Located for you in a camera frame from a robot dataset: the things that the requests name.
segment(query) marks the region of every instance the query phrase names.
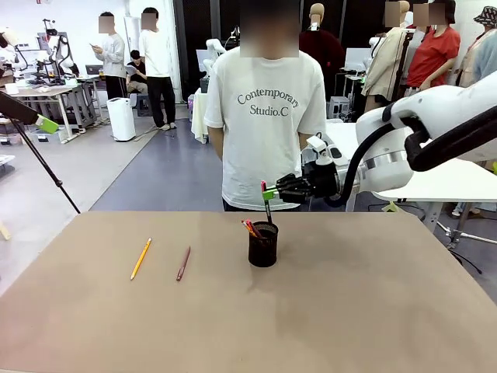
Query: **white floor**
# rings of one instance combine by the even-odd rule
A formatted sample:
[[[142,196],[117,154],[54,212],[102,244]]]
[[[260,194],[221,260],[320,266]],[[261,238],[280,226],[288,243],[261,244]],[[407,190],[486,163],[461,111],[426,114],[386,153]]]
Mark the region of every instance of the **white floor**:
[[[178,118],[184,117],[186,108],[180,106]],[[152,126],[151,117],[135,119],[137,134]],[[155,131],[127,143],[115,142],[111,134],[105,126],[66,145],[36,144],[81,211],[99,199]],[[16,157],[10,163],[14,170],[0,176],[0,221],[12,235],[10,241],[0,237],[2,295],[76,213],[26,145],[2,146],[0,154]]]

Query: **white wall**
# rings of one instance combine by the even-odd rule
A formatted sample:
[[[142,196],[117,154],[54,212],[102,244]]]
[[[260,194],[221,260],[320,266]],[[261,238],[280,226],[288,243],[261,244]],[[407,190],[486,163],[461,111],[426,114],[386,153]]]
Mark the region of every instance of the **white wall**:
[[[151,6],[158,10],[158,28],[164,30],[171,47],[172,86],[176,95],[176,102],[181,102],[181,80],[179,74],[178,45],[176,41],[176,21],[172,0],[127,0],[130,16],[141,18],[143,9]]]
[[[464,55],[478,35],[483,33],[483,26],[473,18],[478,16],[485,6],[497,6],[497,0],[456,0],[456,23],[454,29],[461,35],[461,48],[456,61],[459,68]]]
[[[99,16],[109,11],[115,16],[116,31],[126,40],[124,16],[126,0],[52,0],[50,4],[37,4],[35,0],[0,0],[0,25],[12,27],[19,42],[38,48],[36,34],[44,31],[42,19],[54,19],[58,31],[68,33],[72,57],[82,74],[86,64],[101,64],[95,58],[89,43],[102,44],[99,34]],[[125,61],[130,60],[129,53]]]

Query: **human hand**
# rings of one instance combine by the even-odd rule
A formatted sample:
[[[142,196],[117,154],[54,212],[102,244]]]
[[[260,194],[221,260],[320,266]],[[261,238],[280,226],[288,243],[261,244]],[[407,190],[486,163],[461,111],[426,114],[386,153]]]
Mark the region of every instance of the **human hand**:
[[[92,47],[93,51],[97,54],[102,54],[103,53],[103,49],[101,47],[99,47],[98,45],[94,45]]]
[[[419,91],[426,91],[427,89],[430,89],[432,86],[432,83],[430,80],[425,80],[420,86],[419,86]]]

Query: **pen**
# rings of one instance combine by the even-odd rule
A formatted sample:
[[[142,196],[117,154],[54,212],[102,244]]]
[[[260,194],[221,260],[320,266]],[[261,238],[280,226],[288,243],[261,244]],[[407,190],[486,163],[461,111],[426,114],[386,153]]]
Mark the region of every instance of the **pen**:
[[[150,246],[150,242],[152,242],[152,238],[148,239],[147,244],[145,245],[143,251],[141,252],[140,259],[138,260],[137,265],[134,266],[133,273],[131,274],[131,280],[133,280],[134,277],[137,275],[138,268],[140,268],[141,261],[143,260],[143,258],[145,258],[145,254],[147,253],[148,247]]]
[[[191,246],[188,246],[188,249],[187,249],[186,255],[185,255],[185,259],[183,260],[183,264],[182,264],[181,268],[179,268],[178,276],[176,276],[176,281],[181,281],[181,279],[183,278],[183,274],[185,273],[186,264],[188,263],[189,252],[191,250],[192,250]]]
[[[267,190],[266,182],[261,181],[261,190],[264,193]],[[267,215],[267,221],[272,224],[273,223],[273,218],[271,217],[271,209],[269,208],[269,201],[264,200],[264,206],[266,206],[266,215]]]

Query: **pen holder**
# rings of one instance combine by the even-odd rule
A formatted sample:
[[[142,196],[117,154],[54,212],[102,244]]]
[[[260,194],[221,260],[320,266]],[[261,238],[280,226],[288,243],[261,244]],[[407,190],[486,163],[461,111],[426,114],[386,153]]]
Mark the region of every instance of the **pen holder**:
[[[271,267],[276,263],[278,227],[267,221],[258,221],[254,226],[259,230],[262,238],[248,235],[248,261],[256,267]]]

